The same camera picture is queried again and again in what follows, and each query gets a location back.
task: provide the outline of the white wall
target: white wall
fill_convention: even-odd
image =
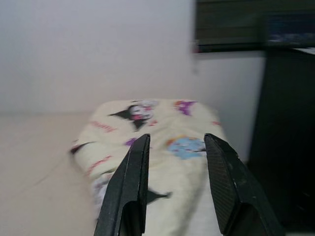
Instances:
[[[193,2],[0,1],[0,112],[190,98],[220,111],[231,144],[245,156],[263,55],[193,56]]]

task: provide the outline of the blue cartoon print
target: blue cartoon print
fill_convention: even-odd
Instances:
[[[206,151],[205,143],[201,139],[181,136],[167,142],[168,150],[182,160],[202,156]]]

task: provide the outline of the cartoon character print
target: cartoon character print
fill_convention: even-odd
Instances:
[[[112,173],[103,173],[99,178],[92,182],[92,194],[94,202],[95,217],[97,219],[100,209],[103,204],[103,199],[106,193],[106,189],[109,183],[109,180],[113,176]]]
[[[127,142],[125,142],[125,145],[130,147],[136,140],[136,138],[131,138]]]
[[[172,192],[167,192],[166,194],[161,194],[161,193],[155,192],[154,190],[152,190],[148,187],[147,203],[150,204],[159,198],[169,199],[171,196],[172,196]]]
[[[201,139],[180,136],[167,142],[168,150],[182,160],[202,156],[206,151],[205,143]]]
[[[174,107],[176,110],[180,111],[183,115],[191,116],[190,107],[195,103],[196,102],[193,102],[193,101],[190,101],[190,102],[177,101],[177,102],[174,102]]]
[[[110,116],[118,116],[123,119],[128,119],[132,121],[135,131],[144,126],[148,120],[153,117],[153,107],[155,107],[158,102],[153,100],[142,100],[133,101],[135,104],[127,107],[126,110],[110,114]]]

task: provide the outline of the red text print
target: red text print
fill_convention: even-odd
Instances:
[[[213,121],[212,124],[213,124],[213,125],[219,125],[219,126],[221,126],[221,123],[218,122],[218,121]]]
[[[89,167],[88,171],[87,171],[87,175],[89,176],[96,166],[98,166],[99,164],[102,164],[102,163],[108,161],[108,159],[109,159],[110,157],[111,157],[111,156],[106,156],[106,157],[104,157],[103,159],[101,159],[101,160],[95,162],[93,165],[91,165],[91,166]]]
[[[113,132],[114,130],[117,129],[117,128],[113,128],[107,124],[102,124],[98,121],[91,121],[90,124],[93,125],[94,127],[103,129],[106,133]]]
[[[156,120],[153,120],[152,123],[149,126],[155,126],[157,124]]]

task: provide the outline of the dark cabinet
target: dark cabinet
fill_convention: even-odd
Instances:
[[[315,56],[266,55],[248,167],[288,231],[314,231]]]

